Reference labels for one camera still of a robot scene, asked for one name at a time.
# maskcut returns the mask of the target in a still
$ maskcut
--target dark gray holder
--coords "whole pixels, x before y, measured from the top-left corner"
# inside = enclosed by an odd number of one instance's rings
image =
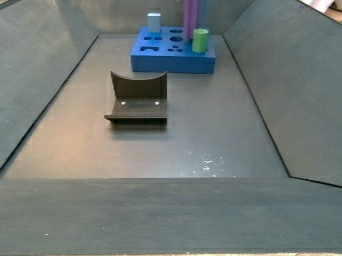
[[[115,92],[113,114],[117,121],[168,121],[168,72],[153,79],[130,79],[111,72]]]

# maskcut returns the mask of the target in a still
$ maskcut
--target gray wall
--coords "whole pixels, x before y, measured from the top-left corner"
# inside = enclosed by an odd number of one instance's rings
[[[137,34],[150,8],[161,8],[165,26],[184,25],[184,0],[69,0],[101,33]],[[224,34],[254,0],[209,0],[209,25]]]
[[[256,0],[225,37],[293,176],[342,185],[342,27]]]
[[[0,10],[0,166],[98,37],[65,0]]]

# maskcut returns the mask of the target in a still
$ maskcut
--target gray plastic part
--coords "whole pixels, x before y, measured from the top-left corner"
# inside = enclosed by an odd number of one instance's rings
[[[342,185],[342,27],[257,0],[225,34],[293,176]]]
[[[111,72],[115,91],[110,121],[168,120],[168,73],[152,79],[131,79]]]

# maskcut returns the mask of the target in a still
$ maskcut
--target blue block hole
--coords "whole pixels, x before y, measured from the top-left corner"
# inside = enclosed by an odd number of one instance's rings
[[[173,36],[173,37],[170,38],[170,40],[172,40],[173,42],[182,42],[182,41],[184,41],[184,37],[181,37],[181,36]]]
[[[170,30],[172,33],[184,33],[184,30],[173,29]]]
[[[143,46],[143,47],[141,48],[141,51],[142,51],[142,52],[143,52],[143,51],[149,51],[149,50],[153,50],[153,51],[158,52],[158,51],[160,51],[160,47],[156,47],[156,46]]]

